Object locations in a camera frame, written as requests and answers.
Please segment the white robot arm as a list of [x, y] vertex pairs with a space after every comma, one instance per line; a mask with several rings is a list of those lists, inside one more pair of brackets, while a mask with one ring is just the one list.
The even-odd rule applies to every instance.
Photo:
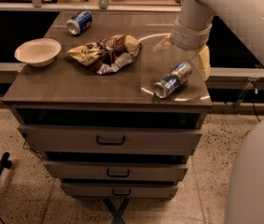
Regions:
[[[214, 16], [264, 65], [264, 0], [184, 0], [171, 34], [155, 49], [170, 45], [200, 49]], [[264, 224], [264, 119], [246, 135], [237, 152], [224, 224]]]

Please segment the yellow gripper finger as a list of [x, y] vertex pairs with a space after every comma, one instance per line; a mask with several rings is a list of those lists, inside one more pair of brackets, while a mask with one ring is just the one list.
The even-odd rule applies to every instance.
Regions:
[[153, 51], [157, 52], [163, 49], [169, 49], [174, 45], [171, 35], [165, 36], [157, 45], [154, 46]]
[[211, 73], [210, 65], [210, 51], [207, 45], [204, 45], [192, 57], [194, 63], [197, 65], [201, 77], [207, 80]]

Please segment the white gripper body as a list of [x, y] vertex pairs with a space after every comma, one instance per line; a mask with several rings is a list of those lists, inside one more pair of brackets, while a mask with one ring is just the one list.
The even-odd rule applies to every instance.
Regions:
[[207, 43], [211, 28], [212, 25], [209, 24], [203, 29], [194, 30], [177, 18], [171, 32], [171, 39], [177, 47], [185, 51], [200, 49]]

